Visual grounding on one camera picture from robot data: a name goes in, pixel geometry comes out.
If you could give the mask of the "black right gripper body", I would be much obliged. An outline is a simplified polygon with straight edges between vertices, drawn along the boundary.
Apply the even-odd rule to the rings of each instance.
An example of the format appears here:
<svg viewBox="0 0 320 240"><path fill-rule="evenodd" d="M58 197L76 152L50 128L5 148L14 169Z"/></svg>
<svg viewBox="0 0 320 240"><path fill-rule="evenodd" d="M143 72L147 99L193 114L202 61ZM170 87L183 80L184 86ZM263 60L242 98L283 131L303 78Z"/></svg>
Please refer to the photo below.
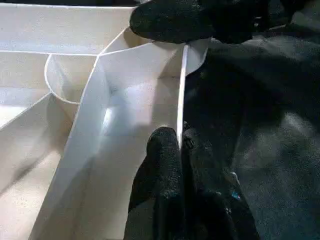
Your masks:
<svg viewBox="0 0 320 240"><path fill-rule="evenodd" d="M240 44L280 23L287 23L301 10L305 0L225 0L221 7L219 41Z"/></svg>

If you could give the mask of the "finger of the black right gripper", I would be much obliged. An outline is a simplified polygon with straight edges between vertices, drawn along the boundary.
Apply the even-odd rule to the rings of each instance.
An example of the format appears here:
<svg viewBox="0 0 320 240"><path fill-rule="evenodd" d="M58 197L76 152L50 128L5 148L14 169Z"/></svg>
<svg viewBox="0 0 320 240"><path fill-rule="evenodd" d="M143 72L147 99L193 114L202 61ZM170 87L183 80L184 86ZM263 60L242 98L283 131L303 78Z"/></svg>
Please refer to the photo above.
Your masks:
<svg viewBox="0 0 320 240"><path fill-rule="evenodd" d="M156 42L181 44L200 39L223 40L220 10L225 0L149 0L131 13L129 27Z"/></svg>

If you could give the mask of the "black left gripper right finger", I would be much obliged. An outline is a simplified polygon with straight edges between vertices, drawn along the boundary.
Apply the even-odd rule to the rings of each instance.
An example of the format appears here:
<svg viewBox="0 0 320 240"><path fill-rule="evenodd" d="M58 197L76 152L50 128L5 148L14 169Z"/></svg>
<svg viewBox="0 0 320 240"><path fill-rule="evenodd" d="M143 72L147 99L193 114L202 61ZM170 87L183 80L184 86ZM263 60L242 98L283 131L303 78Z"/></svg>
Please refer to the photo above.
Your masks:
<svg viewBox="0 0 320 240"><path fill-rule="evenodd" d="M194 239L260 239L236 174L215 156L210 141L186 122L182 137L187 216Z"/></svg>

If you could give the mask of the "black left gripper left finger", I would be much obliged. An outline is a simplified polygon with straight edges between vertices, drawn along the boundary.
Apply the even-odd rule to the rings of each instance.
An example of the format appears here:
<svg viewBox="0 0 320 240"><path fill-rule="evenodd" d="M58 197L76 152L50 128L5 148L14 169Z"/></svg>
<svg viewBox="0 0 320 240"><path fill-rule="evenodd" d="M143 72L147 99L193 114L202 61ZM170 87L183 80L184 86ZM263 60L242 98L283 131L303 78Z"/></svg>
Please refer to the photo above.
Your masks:
<svg viewBox="0 0 320 240"><path fill-rule="evenodd" d="M132 183L123 238L185 239L183 170L173 128L159 127L148 139Z"/></svg>

